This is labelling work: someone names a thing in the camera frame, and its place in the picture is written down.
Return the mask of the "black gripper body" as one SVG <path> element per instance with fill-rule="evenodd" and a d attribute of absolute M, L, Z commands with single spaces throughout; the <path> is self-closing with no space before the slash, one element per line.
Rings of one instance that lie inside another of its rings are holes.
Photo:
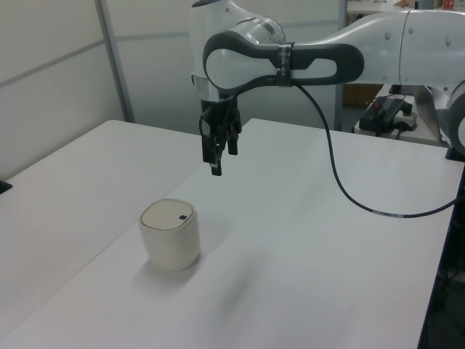
<path fill-rule="evenodd" d="M 217 134 L 224 117 L 227 118 L 227 128 L 233 127 L 238 134 L 242 132 L 238 99 L 236 97 L 229 97 L 221 101 L 201 100 L 201 112 L 203 120 L 200 122 L 199 130 L 202 135 L 206 135 L 203 123 L 210 127 L 210 135 Z"/>

